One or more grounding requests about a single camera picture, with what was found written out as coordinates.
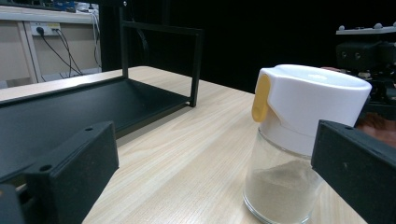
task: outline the light wood tabletop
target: light wood tabletop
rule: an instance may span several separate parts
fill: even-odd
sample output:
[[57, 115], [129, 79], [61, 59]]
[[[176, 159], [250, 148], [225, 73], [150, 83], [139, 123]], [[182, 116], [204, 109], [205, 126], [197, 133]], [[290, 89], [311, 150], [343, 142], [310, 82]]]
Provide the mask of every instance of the light wood tabletop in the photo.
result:
[[[121, 70], [0, 90], [0, 100], [120, 76]], [[191, 79], [150, 67], [130, 78], [184, 95]], [[258, 123], [254, 95], [200, 80], [186, 107], [117, 140], [120, 169], [83, 223], [260, 223], [243, 188]], [[366, 223], [326, 183], [307, 223]]]

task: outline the power socket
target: power socket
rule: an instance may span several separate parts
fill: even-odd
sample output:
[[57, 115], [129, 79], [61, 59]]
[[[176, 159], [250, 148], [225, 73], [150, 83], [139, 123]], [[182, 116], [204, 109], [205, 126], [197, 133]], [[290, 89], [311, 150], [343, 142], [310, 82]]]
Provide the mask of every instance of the power socket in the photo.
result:
[[58, 22], [31, 21], [30, 27], [32, 28], [32, 35], [40, 35], [37, 31], [38, 27], [43, 28], [44, 35], [58, 35], [55, 30], [61, 30], [61, 24]]

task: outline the yellow spout cap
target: yellow spout cap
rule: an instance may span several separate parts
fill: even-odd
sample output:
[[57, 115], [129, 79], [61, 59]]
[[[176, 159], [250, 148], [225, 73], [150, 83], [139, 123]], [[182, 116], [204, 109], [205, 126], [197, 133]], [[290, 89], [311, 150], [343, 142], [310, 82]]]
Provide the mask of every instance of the yellow spout cap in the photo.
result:
[[254, 96], [253, 107], [251, 108], [251, 116], [256, 122], [263, 122], [268, 112], [268, 95], [270, 93], [271, 80], [263, 74], [257, 81], [256, 94]]

